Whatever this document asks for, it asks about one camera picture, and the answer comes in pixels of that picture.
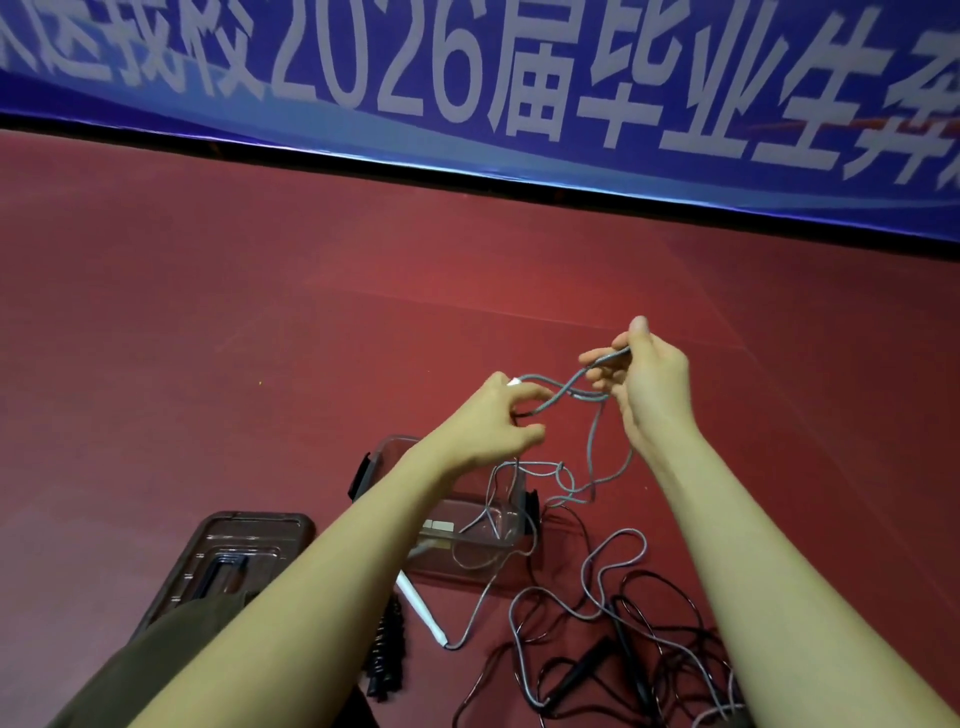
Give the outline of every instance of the clear plastic box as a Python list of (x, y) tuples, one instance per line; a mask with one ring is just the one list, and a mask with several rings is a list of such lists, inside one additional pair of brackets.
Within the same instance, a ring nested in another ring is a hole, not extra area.
[[(393, 435), (370, 455), (357, 488), (361, 497), (379, 482), (420, 438)], [(430, 513), (410, 551), (405, 570), (469, 581), (487, 581), (511, 551), (521, 548), (526, 528), (526, 478), (513, 466), (496, 472), (495, 491), (488, 485), (496, 466), (467, 473)]]

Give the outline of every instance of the black coiled object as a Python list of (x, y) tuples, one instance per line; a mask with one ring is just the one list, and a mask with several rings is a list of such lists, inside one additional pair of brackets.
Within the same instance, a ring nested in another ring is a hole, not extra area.
[(382, 703), (390, 697), (391, 692), (399, 692), (403, 688), (403, 658), (406, 653), (403, 608), (399, 597), (393, 594), (377, 625), (376, 636), (364, 663), (370, 681), (367, 697)]

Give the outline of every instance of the blue banner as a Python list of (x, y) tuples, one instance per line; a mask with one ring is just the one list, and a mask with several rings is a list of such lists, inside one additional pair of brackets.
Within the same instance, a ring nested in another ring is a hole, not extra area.
[(0, 110), (960, 241), (944, 0), (0, 0)]

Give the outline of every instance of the person's right arm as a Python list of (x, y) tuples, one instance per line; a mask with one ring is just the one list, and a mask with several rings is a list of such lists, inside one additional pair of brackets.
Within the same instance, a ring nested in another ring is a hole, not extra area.
[(786, 539), (701, 435), (684, 354), (637, 317), (594, 387), (666, 495), (760, 728), (950, 728), (960, 718)]

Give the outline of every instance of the fingernail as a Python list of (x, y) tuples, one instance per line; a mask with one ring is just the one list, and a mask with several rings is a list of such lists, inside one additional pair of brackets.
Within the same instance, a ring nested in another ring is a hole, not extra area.
[(640, 333), (650, 333), (650, 324), (647, 323), (646, 316), (635, 316), (630, 322), (630, 331), (639, 331)]

